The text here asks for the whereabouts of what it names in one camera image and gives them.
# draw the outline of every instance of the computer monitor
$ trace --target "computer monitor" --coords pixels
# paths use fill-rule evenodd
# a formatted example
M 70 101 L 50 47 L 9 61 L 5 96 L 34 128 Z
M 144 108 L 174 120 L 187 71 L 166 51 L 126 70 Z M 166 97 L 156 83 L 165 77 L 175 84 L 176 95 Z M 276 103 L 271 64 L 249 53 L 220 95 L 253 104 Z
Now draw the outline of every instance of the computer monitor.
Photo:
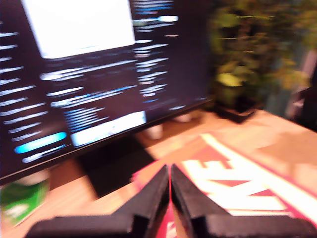
M 206 102 L 205 13 L 203 0 L 1 0 L 0 184 Z

